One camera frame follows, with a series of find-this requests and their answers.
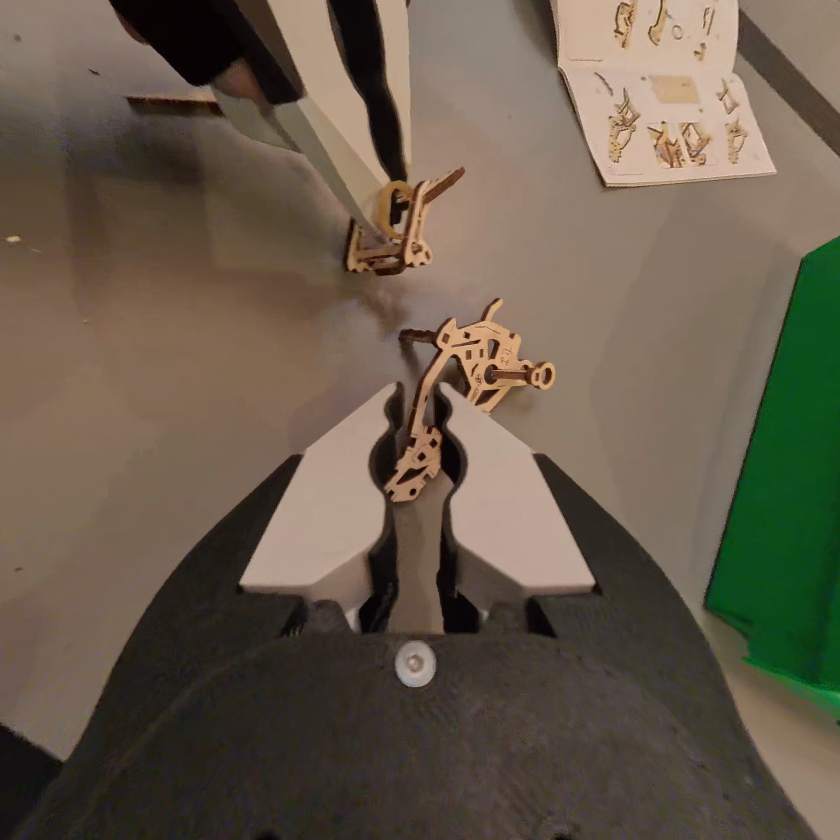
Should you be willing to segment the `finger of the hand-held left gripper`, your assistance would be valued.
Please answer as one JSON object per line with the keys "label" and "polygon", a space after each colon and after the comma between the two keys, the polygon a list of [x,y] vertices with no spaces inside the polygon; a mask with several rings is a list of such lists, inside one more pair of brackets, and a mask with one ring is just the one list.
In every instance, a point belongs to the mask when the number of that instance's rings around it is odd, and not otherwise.
{"label": "finger of the hand-held left gripper", "polygon": [[359,93],[376,156],[391,182],[412,161],[410,38],[404,1],[329,1],[335,38]]}
{"label": "finger of the hand-held left gripper", "polygon": [[302,154],[349,215],[383,230],[390,182],[389,2],[217,2],[244,49],[252,96],[217,81],[244,136]]}

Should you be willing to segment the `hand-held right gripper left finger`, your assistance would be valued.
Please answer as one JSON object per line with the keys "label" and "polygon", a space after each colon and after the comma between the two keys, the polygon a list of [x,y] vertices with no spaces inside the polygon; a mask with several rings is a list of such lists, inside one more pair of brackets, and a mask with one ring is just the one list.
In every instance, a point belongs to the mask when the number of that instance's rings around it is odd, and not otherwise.
{"label": "hand-held right gripper left finger", "polygon": [[375,447],[393,441],[402,410],[403,386],[389,384],[304,450],[239,580],[245,592],[333,601],[346,613],[369,600],[388,508]]}

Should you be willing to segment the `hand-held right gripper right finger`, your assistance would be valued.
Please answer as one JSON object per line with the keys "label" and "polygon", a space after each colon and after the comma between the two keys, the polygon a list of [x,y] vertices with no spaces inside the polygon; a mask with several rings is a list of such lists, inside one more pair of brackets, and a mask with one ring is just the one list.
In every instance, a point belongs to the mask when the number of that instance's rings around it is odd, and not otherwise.
{"label": "hand-held right gripper right finger", "polygon": [[498,603],[594,591],[595,577],[535,452],[449,384],[437,415],[453,482],[446,503],[455,590],[482,613]]}

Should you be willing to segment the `wooden model arm piece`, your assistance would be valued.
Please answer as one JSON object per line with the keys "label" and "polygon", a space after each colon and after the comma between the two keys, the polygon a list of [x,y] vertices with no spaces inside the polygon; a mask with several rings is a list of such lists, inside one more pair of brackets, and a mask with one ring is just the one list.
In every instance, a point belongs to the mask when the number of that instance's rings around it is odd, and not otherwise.
{"label": "wooden model arm piece", "polygon": [[552,363],[533,363],[520,358],[521,336],[495,320],[501,305],[500,298],[494,299],[480,320],[465,327],[459,327],[450,318],[435,331],[404,329],[400,332],[403,343],[427,343],[435,347],[436,354],[417,384],[408,416],[406,446],[396,461],[395,472],[385,484],[391,501],[413,501],[441,469],[443,435],[436,425],[425,423],[425,415],[434,386],[451,360],[456,362],[464,379],[465,399],[484,413],[490,413],[515,387],[529,385],[545,391],[555,382]]}

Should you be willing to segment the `small wooden puzzle assembly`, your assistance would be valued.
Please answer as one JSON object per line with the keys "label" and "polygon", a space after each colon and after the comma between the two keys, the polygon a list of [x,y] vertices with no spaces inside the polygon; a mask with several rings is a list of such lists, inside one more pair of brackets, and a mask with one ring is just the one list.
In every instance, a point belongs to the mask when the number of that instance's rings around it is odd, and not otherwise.
{"label": "small wooden puzzle assembly", "polygon": [[407,216],[405,236],[401,241],[390,240],[378,232],[375,225],[368,229],[351,219],[343,252],[343,266],[347,272],[362,274],[373,272],[378,276],[396,276],[405,269],[428,265],[433,251],[425,239],[425,226],[429,207],[454,186],[466,173],[459,167],[432,181],[421,181],[414,188],[412,207]]}

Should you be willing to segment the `thin wooden strip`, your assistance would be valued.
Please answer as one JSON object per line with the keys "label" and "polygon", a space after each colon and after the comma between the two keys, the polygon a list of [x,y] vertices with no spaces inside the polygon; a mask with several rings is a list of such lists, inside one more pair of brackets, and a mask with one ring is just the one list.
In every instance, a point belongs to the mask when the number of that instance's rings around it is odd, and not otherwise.
{"label": "thin wooden strip", "polygon": [[125,96],[129,108],[141,117],[224,118],[215,99],[166,96]]}

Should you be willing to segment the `tan rubber band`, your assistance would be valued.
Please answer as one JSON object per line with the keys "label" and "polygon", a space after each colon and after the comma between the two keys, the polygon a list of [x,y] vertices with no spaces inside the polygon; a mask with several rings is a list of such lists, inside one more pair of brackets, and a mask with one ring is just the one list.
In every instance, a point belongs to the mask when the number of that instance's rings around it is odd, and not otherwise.
{"label": "tan rubber band", "polygon": [[412,207],[414,188],[404,181],[386,184],[377,198],[374,221],[383,237],[401,241],[405,236],[407,216]]}

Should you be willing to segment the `assembly instruction booklet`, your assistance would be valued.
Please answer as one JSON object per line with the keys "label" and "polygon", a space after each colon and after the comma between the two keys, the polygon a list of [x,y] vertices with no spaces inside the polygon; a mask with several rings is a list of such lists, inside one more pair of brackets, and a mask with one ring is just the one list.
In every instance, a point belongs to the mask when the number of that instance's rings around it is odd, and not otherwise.
{"label": "assembly instruction booklet", "polygon": [[608,188],[774,175],[734,71],[737,1],[554,1],[558,68]]}

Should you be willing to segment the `green box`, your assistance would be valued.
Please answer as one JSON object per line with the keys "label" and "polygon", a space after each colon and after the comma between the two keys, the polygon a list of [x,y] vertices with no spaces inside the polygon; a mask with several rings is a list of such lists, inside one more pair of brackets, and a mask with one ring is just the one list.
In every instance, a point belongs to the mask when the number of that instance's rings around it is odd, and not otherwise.
{"label": "green box", "polygon": [[838,720],[839,239],[800,264],[705,597]]}

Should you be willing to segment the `dark cloth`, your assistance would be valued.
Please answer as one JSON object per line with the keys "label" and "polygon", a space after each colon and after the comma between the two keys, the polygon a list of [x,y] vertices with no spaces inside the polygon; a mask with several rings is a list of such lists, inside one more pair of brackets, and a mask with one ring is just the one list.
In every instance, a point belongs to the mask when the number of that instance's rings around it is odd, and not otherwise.
{"label": "dark cloth", "polygon": [[8,839],[64,763],[1,725],[1,838]]}

